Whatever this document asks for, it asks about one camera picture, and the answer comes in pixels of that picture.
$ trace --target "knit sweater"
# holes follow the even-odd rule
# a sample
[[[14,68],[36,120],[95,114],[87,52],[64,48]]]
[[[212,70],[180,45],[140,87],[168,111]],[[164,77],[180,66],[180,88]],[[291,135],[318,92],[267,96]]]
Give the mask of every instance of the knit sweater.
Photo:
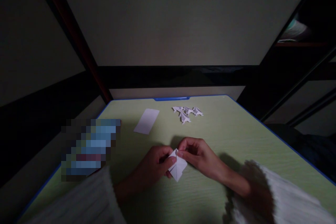
[[[316,198],[266,167],[247,161],[240,173],[270,190],[275,223],[335,224],[334,217],[321,207]],[[239,196],[234,196],[233,204],[234,223],[266,223]],[[109,167],[85,179],[28,223],[126,223],[113,192]]]

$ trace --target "shelf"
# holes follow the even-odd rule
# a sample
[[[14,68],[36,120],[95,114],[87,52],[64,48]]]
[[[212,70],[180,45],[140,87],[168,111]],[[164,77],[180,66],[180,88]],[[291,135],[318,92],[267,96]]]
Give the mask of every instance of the shelf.
[[[276,43],[276,47],[323,47],[328,43],[326,42],[283,42]]]

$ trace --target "blue table edge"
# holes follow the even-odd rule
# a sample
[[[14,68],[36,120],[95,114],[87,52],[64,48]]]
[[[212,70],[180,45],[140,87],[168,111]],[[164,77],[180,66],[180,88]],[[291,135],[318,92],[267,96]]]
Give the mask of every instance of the blue table edge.
[[[329,180],[334,186],[336,186],[336,183],[332,181],[330,178],[328,178],[323,172],[321,172],[319,169],[317,169],[312,163],[310,163],[305,157],[303,157],[299,152],[297,152],[295,149],[293,149],[287,142],[282,140],[277,134],[275,134],[272,130],[270,130],[265,124],[263,124],[259,119],[257,119],[254,115],[252,115],[250,112],[248,112],[243,106],[241,106],[238,102],[236,102],[234,99],[232,99],[231,96],[226,94],[213,94],[213,95],[203,95],[203,96],[228,96],[231,100],[233,100],[235,103],[237,103],[241,108],[243,108],[249,115],[251,115],[254,119],[256,119],[258,122],[260,122],[264,127],[266,127],[269,131],[271,131],[277,138],[279,138],[283,143],[285,143],[291,150],[293,150],[296,154],[298,154],[303,160],[305,160],[308,164],[310,164],[315,170],[317,170],[323,177],[325,177],[327,180]],[[163,101],[179,101],[179,100],[189,100],[190,97],[202,97],[202,96],[183,96],[183,97],[163,97],[163,98],[140,98],[140,99],[115,99],[115,100],[148,100],[153,99],[157,102],[163,102]],[[115,100],[110,101],[104,109],[100,112],[100,114],[97,116],[96,119],[100,117],[100,115],[105,111],[105,109],[109,106],[109,104]],[[30,202],[27,204],[27,206],[23,209],[23,211],[20,213],[20,215],[15,220],[15,223],[20,220],[20,218],[25,214],[27,209],[30,207],[30,205],[33,203],[33,201],[37,198],[37,196],[40,194],[40,192],[43,190],[43,188],[48,184],[50,179],[54,176],[54,174],[58,171],[58,169],[61,167],[61,164],[57,166],[57,168],[52,172],[52,174],[49,176],[49,178],[46,180],[46,182],[41,186],[41,188],[37,191],[37,193],[34,195],[34,197],[30,200]]]

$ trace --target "paper crane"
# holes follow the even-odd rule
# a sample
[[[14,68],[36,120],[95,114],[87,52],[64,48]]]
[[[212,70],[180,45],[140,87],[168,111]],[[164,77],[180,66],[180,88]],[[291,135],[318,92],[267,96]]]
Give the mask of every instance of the paper crane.
[[[194,107],[194,112],[193,113],[194,113],[195,116],[198,116],[198,115],[203,116],[203,113],[197,107]]]
[[[191,122],[190,118],[186,114],[184,114],[183,112],[181,112],[181,121],[182,121],[182,124],[184,124],[187,121]]]
[[[182,112],[183,111],[183,107],[173,107],[173,110],[174,110],[174,113],[176,112],[176,111],[178,111],[178,112]]]
[[[177,149],[175,149],[173,151],[173,153],[170,154],[169,157],[174,156],[176,157],[176,163],[173,164],[168,171],[170,172],[170,174],[173,176],[173,178],[176,180],[176,182],[179,181],[179,179],[182,176],[182,172],[183,170],[187,167],[187,162],[183,159],[180,158],[179,156],[176,155],[176,153],[178,152]]]
[[[193,110],[190,109],[190,108],[188,108],[188,107],[184,107],[184,111],[185,111],[185,113],[186,113],[187,115],[189,115],[190,113],[193,112]]]

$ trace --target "light green table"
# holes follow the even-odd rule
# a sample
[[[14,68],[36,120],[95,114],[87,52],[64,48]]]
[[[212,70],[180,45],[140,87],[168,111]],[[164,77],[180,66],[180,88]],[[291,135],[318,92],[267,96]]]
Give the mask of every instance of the light green table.
[[[173,106],[199,107],[204,116],[190,116],[182,125]],[[149,135],[133,132],[145,109],[160,111]],[[336,188],[324,176],[290,149],[262,123],[228,96],[191,97],[189,100],[114,100],[99,116],[121,119],[121,140],[109,162],[112,180],[128,175],[153,145],[173,149],[185,136],[203,138],[215,153],[234,169],[254,159],[315,196],[334,216]],[[60,169],[39,193],[20,221],[41,211],[76,185],[61,182]],[[129,223],[222,223],[227,202],[226,189],[191,165],[178,183],[163,177],[153,188],[122,206]]]

